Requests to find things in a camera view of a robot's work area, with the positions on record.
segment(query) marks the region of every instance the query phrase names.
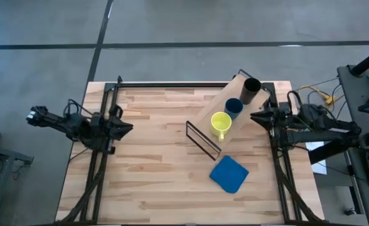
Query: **metal desk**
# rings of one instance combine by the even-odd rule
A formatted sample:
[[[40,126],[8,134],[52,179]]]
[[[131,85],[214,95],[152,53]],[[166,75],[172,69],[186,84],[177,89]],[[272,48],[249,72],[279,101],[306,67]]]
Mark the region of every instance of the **metal desk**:
[[[365,104],[369,98],[369,79],[366,77],[356,78],[350,75],[346,70],[348,70],[346,67],[338,68],[339,79],[350,110],[351,118],[361,127],[362,134],[365,134],[369,132],[369,114],[358,111],[358,107]],[[364,151],[353,148],[348,152],[355,175],[367,180],[365,166],[361,158]],[[363,180],[357,180],[356,182],[369,223],[369,184],[367,181]]]

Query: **wooden board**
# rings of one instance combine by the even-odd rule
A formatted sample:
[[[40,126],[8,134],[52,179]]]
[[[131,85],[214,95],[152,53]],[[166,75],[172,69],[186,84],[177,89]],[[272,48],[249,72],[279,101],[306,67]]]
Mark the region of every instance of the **wooden board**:
[[[89,83],[84,107],[99,110],[103,88],[103,82]],[[275,82],[275,88],[278,101],[286,101],[290,83]],[[283,222],[269,139],[263,128],[251,120],[246,122],[225,148],[225,154],[250,172],[236,194],[224,192],[209,178],[217,162],[185,136],[186,120],[219,91],[119,89],[118,104],[125,110],[122,120],[133,123],[134,129],[114,143],[116,153],[108,158],[99,223]],[[81,150],[83,146],[75,144],[72,155]],[[56,219],[63,218],[82,195],[90,155],[83,153],[70,163]],[[290,157],[298,192],[323,218],[307,152],[294,149]]]
[[[221,150],[232,140],[232,138],[238,133],[238,130],[243,127],[243,125],[250,120],[250,113],[259,111],[262,104],[269,98],[269,94],[260,90],[260,92],[254,97],[250,104],[243,106],[243,111],[239,116],[232,121],[232,125],[225,135],[222,142],[218,141],[218,137],[211,133],[211,117],[216,112],[222,112],[225,109],[225,102],[230,98],[239,98],[242,91],[243,83],[246,78],[243,75],[236,75],[230,81],[230,83],[225,86],[209,103],[201,110],[197,115],[190,120],[190,122],[195,125],[208,139],[210,139],[214,144],[216,144]]]

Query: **black cup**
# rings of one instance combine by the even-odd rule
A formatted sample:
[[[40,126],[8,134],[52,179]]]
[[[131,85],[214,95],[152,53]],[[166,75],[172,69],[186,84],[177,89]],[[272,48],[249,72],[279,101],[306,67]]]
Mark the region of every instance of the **black cup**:
[[[240,94],[240,100],[243,104],[249,104],[255,97],[255,95],[260,91],[261,83],[255,78],[246,79],[243,84],[242,93]]]

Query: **concrete floor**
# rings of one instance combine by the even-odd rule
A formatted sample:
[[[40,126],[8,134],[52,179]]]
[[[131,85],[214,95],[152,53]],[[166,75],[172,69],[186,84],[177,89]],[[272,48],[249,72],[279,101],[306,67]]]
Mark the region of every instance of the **concrete floor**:
[[[106,4],[0,0],[0,45],[96,43]],[[369,0],[115,0],[104,43],[365,40]],[[53,221],[72,143],[27,125],[25,117],[32,105],[62,113],[67,99],[82,101],[93,55],[93,49],[0,50],[0,146],[35,156],[20,180],[9,183],[1,225]],[[296,89],[335,78],[337,66],[368,55],[365,45],[102,50],[94,80],[230,80],[242,68],[261,80],[290,80]],[[318,87],[331,92],[337,84]],[[340,119],[350,120],[347,107]],[[340,161],[334,164],[342,167]],[[342,177],[330,169],[327,177],[316,177],[324,214],[331,222],[364,223],[342,216],[346,204],[329,189],[335,185],[328,181]]]

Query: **yellow cable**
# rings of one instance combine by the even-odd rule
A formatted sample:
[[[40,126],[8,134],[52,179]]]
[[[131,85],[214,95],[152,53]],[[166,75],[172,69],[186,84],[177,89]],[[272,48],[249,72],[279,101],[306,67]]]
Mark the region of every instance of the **yellow cable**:
[[[337,99],[335,99],[334,100],[334,104],[335,104],[335,102],[337,102],[337,101],[339,101],[340,100],[340,98],[342,98],[342,97],[344,97],[345,95],[343,94],[342,96],[340,96],[340,97],[338,97]]]
[[[299,90],[297,90],[298,94],[300,94],[300,93],[299,93],[299,91],[300,91],[300,90],[302,90],[302,89],[306,89],[306,88],[310,88],[310,89],[312,89],[312,90],[317,91],[321,96],[323,96],[323,98],[324,98],[324,99],[327,99],[327,98],[329,97],[328,95],[324,94],[322,91],[318,90],[316,87],[313,87],[313,86],[311,86],[311,85],[303,85],[303,86],[301,86],[301,87],[299,88]]]

